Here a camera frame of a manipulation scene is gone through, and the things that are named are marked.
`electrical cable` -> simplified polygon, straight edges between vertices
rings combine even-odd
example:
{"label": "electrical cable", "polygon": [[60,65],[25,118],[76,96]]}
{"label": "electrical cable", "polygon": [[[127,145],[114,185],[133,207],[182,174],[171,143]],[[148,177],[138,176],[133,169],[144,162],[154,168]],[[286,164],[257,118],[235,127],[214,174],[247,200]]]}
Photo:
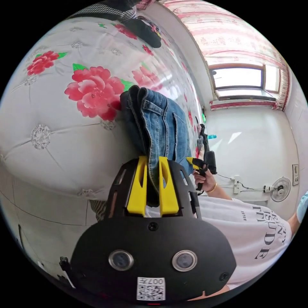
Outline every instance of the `electrical cable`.
{"label": "electrical cable", "polygon": [[[217,175],[219,175],[219,176],[221,176],[221,177],[224,177],[225,179],[229,179],[229,180],[231,180],[231,181],[234,180],[234,179],[232,179],[232,178],[229,178],[229,177],[226,177],[226,176],[223,176],[223,175],[220,175],[220,174],[217,174]],[[250,188],[250,187],[244,186],[243,183],[241,183],[240,181],[237,181],[237,182],[240,183],[240,184],[242,185],[243,188],[247,189],[247,190],[243,190],[243,191],[241,191],[241,192],[245,192],[245,191],[262,192],[262,191],[263,191],[262,188]]]}

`camera rig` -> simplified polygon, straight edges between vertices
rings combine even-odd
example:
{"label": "camera rig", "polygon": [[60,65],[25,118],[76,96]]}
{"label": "camera rig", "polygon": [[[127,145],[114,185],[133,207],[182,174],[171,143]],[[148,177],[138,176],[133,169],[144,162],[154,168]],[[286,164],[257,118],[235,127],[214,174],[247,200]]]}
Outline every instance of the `camera rig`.
{"label": "camera rig", "polygon": [[104,219],[60,260],[71,285],[102,298],[168,304],[211,295],[236,268],[226,237],[203,221],[185,169],[159,158],[160,217],[146,218],[147,157],[122,165]]}

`camera lens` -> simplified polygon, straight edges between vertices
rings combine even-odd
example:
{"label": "camera lens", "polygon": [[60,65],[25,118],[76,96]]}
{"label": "camera lens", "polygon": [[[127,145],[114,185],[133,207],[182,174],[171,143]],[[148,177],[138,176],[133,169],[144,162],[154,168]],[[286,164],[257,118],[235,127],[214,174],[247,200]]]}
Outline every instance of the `camera lens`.
{"label": "camera lens", "polygon": [[109,256],[109,264],[115,270],[128,270],[134,264],[134,259],[131,254],[123,250],[116,250]]}
{"label": "camera lens", "polygon": [[180,272],[192,270],[197,264],[197,256],[190,250],[181,250],[172,258],[173,267]]}
{"label": "camera lens", "polygon": [[177,258],[176,263],[179,267],[187,269],[193,264],[193,257],[188,253],[184,253]]}

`qr code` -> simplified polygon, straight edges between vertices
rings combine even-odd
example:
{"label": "qr code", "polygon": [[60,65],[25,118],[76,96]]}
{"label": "qr code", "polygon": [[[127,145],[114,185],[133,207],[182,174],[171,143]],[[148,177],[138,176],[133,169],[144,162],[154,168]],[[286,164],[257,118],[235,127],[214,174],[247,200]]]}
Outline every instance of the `qr code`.
{"label": "qr code", "polygon": [[165,279],[138,277],[137,300],[165,300]]}

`yellow bracket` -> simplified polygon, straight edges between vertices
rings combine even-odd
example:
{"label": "yellow bracket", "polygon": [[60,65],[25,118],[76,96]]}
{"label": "yellow bracket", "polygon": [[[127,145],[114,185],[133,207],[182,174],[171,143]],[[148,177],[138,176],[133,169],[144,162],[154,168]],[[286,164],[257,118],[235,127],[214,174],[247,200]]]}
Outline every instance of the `yellow bracket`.
{"label": "yellow bracket", "polygon": [[195,170],[199,170],[200,168],[196,165],[193,164],[193,158],[192,157],[186,157],[186,160],[192,165],[192,167],[195,169]]}
{"label": "yellow bracket", "polygon": [[163,215],[177,214],[179,211],[168,159],[162,156],[159,157],[159,206],[161,217]]}
{"label": "yellow bracket", "polygon": [[147,163],[148,158],[146,156],[139,157],[136,174],[127,205],[127,211],[130,214],[145,216],[145,207],[147,204]]}

